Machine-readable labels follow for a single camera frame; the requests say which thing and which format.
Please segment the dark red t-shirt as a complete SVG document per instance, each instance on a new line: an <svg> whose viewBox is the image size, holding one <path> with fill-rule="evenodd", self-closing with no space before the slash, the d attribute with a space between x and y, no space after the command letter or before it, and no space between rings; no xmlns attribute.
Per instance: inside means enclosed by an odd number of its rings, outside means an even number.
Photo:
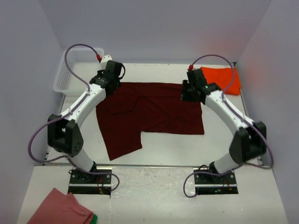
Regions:
<svg viewBox="0 0 299 224"><path fill-rule="evenodd" d="M122 83L96 106L107 154L117 159L142 148L141 133L203 135L199 103L181 100L181 84Z"/></svg>

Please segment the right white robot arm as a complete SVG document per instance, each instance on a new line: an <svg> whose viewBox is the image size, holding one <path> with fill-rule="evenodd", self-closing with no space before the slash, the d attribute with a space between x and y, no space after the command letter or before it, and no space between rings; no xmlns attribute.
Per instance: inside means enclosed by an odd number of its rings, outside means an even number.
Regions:
<svg viewBox="0 0 299 224"><path fill-rule="evenodd" d="M266 153L266 126L241 114L216 83L207 83L202 69L189 70L187 77L183 81L181 99L200 102L210 108L233 135L228 152L211 162L208 170L201 174L213 183L220 183L230 171Z"/></svg>

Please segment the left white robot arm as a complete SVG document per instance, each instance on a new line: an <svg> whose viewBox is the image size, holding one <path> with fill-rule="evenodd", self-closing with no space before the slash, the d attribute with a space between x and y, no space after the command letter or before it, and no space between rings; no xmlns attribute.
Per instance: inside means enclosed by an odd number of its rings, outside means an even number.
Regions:
<svg viewBox="0 0 299 224"><path fill-rule="evenodd" d="M48 145L61 153L81 174L86 183L93 183L98 175L109 175L96 171L95 162L83 149L81 126L93 109L116 89L126 72L125 66L114 60L101 60L100 70L89 83L85 92L59 115L50 115L47 128Z"/></svg>

